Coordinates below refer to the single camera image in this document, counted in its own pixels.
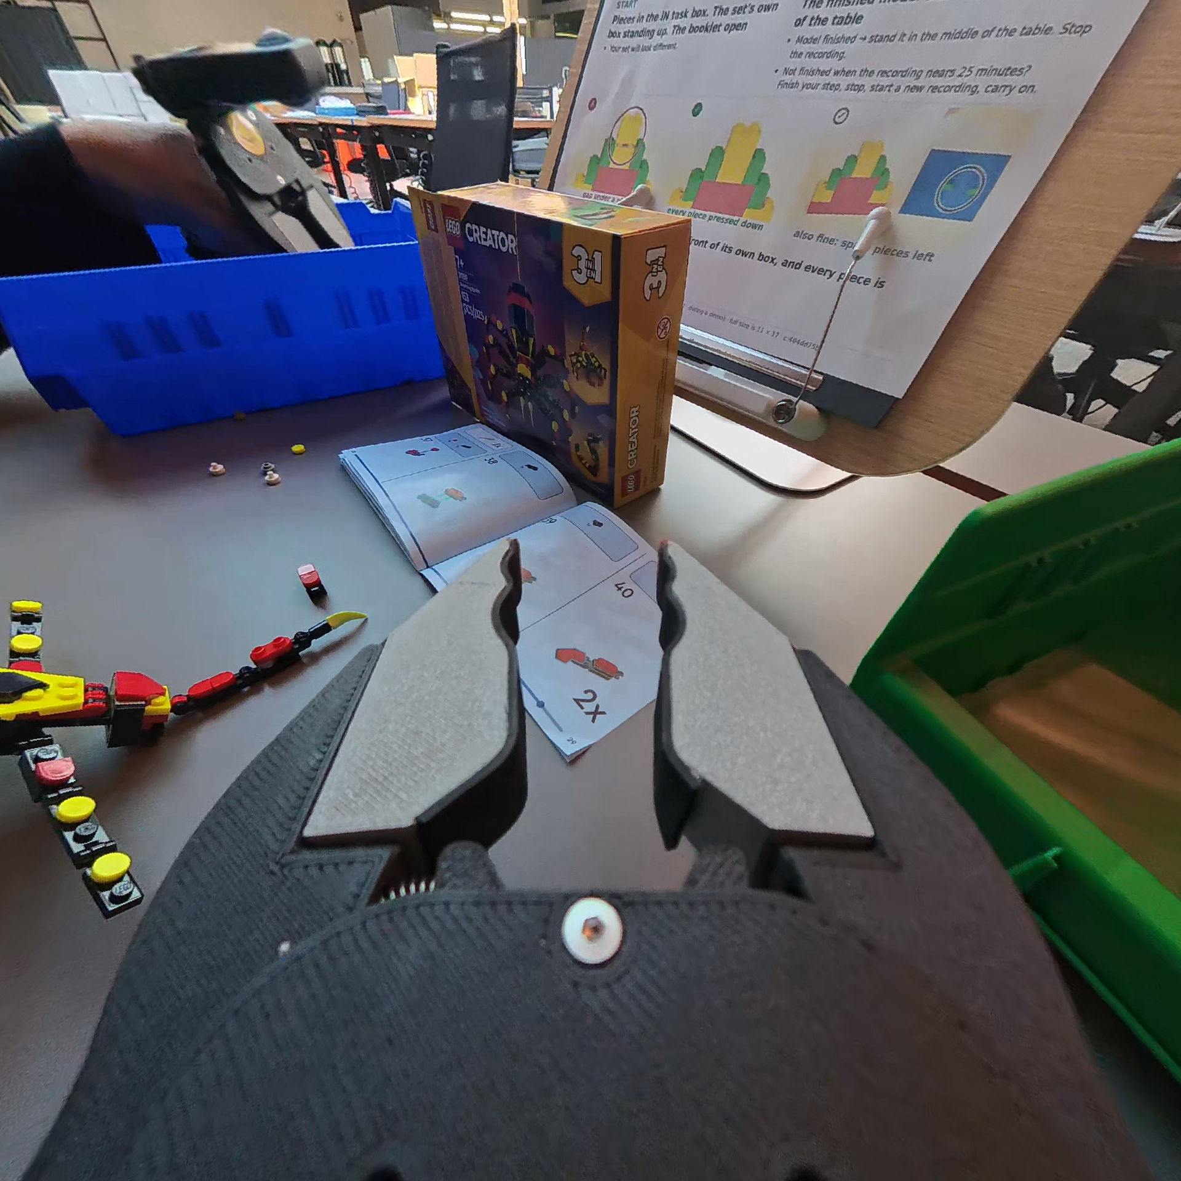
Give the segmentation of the open instruction booklet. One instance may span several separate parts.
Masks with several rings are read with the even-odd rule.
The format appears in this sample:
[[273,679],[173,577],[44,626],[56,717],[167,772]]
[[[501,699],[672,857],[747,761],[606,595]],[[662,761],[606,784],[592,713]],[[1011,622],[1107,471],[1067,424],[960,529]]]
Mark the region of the open instruction booklet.
[[356,447],[340,464],[436,589],[520,546],[525,706],[567,762],[655,701],[658,556],[554,466],[491,428]]

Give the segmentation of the person's left forearm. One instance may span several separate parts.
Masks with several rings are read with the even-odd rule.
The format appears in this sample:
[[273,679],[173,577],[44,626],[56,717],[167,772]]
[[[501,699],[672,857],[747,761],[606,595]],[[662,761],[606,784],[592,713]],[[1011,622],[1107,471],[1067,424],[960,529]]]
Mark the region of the person's left forearm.
[[158,262],[144,225],[100,203],[55,124],[2,142],[2,277]]

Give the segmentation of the black yellow red lego model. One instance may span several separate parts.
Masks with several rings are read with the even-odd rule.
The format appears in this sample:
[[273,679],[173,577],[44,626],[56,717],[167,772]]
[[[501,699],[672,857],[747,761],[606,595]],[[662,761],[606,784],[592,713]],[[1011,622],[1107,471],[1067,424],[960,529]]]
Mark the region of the black yellow red lego model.
[[76,761],[55,740],[56,731],[99,727],[108,748],[153,746],[172,719],[238,698],[301,664],[302,656],[333,632],[366,619],[360,612],[332,613],[290,637],[259,644],[243,668],[204,678],[173,695],[165,684],[137,671],[115,671],[107,685],[48,672],[42,602],[10,602],[9,653],[2,668],[2,754],[16,760],[34,805],[49,820],[106,920],[139,907],[144,893],[131,872],[131,858],[99,819],[97,803],[79,779]]

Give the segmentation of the silver paper ledge rail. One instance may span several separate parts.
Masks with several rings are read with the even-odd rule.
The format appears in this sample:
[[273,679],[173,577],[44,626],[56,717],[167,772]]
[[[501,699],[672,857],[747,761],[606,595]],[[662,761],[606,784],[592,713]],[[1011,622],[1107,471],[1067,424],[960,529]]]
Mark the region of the silver paper ledge rail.
[[716,411],[726,410],[778,436],[816,442],[825,435],[828,428],[828,421],[820,410],[800,395],[776,391],[762,383],[716,365],[703,365],[685,355],[676,360],[676,383]]

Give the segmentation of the yellow lego set box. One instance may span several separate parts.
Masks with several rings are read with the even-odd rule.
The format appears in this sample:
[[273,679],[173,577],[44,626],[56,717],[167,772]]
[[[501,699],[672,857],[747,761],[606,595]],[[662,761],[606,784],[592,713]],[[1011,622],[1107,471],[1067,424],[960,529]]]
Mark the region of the yellow lego set box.
[[657,491],[689,223],[509,183],[408,200],[453,404],[612,508]]

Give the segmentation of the green plastic bin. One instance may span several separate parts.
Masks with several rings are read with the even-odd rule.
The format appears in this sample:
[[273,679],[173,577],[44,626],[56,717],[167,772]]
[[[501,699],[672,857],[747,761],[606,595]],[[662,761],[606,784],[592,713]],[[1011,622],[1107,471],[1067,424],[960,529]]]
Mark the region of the green plastic bin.
[[965,518],[851,684],[1176,1077],[1178,604],[1176,440]]

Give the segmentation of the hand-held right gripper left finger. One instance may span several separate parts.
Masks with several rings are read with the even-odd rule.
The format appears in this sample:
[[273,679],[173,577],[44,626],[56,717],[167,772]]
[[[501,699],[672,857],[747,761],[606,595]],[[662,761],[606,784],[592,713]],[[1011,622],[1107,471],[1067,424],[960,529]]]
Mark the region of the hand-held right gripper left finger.
[[302,837],[494,845],[527,800],[522,557],[502,540],[388,636]]

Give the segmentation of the background office desk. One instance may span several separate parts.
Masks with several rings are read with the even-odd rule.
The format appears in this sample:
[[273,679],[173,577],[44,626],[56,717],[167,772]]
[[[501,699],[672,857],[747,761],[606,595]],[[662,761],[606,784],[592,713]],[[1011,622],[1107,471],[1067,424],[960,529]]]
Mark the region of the background office desk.
[[347,116],[338,110],[311,113],[263,106],[273,124],[295,148],[308,151],[315,168],[328,166],[335,192],[346,201],[357,196],[387,213],[408,176],[419,175],[429,158],[428,187],[442,190],[506,183],[512,178],[512,148],[539,140],[547,149],[554,119],[515,117],[504,123],[464,124],[432,116],[397,113]]

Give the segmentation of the blue plastic bin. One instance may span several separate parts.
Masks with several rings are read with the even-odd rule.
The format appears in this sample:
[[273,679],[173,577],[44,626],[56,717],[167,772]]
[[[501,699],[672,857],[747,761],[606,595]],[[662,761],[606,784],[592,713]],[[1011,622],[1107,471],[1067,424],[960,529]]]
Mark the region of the blue plastic bin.
[[6,279],[3,327],[48,407],[122,436],[440,379],[409,204],[336,208],[352,248]]

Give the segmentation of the pale stand base plate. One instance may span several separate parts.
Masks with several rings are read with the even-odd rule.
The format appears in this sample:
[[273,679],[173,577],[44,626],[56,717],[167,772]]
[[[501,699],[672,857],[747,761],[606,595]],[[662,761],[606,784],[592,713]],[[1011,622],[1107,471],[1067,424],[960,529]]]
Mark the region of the pale stand base plate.
[[671,426],[771,492],[814,498],[858,480],[681,395],[674,398]]

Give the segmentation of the stack of white boxes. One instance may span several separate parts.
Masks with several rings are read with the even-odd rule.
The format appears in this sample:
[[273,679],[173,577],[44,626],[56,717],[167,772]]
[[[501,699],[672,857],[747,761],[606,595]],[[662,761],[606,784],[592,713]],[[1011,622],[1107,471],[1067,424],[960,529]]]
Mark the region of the stack of white boxes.
[[183,124],[125,71],[48,69],[48,78],[68,120]]

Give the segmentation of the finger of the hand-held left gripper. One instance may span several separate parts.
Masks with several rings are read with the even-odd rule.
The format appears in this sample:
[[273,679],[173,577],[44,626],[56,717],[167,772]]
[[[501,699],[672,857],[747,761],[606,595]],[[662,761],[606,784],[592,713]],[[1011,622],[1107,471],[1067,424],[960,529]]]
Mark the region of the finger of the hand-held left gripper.
[[331,197],[294,197],[273,204],[266,211],[266,231],[290,255],[354,246]]
[[305,162],[273,120],[256,107],[215,113],[204,128],[204,154],[231,203],[259,224],[279,216],[309,224]]

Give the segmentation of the instruction sheet on wooden stand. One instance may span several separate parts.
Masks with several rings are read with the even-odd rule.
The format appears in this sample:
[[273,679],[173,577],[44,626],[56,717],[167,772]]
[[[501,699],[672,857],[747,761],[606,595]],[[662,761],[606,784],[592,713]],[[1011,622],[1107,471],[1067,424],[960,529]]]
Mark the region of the instruction sheet on wooden stand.
[[[719,414],[854,476],[941,464],[986,435],[1086,301],[1178,163],[1177,2],[1149,3],[1042,180],[877,426],[833,415],[816,442]],[[563,100],[543,182],[567,127]]]

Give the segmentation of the black office chair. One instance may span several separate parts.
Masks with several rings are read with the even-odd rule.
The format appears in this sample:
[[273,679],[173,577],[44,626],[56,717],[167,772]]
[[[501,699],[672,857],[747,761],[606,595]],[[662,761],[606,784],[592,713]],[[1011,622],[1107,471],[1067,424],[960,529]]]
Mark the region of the black office chair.
[[518,93],[518,34],[505,29],[459,47],[436,47],[432,192],[506,183]]

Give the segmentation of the printed instruction sheet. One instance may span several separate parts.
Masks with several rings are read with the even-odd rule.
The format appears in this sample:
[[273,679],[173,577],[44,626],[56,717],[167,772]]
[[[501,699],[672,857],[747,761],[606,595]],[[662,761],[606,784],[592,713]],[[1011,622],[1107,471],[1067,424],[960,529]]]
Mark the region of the printed instruction sheet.
[[585,6],[549,186],[689,223],[682,353],[877,428],[1117,54],[1136,2]]

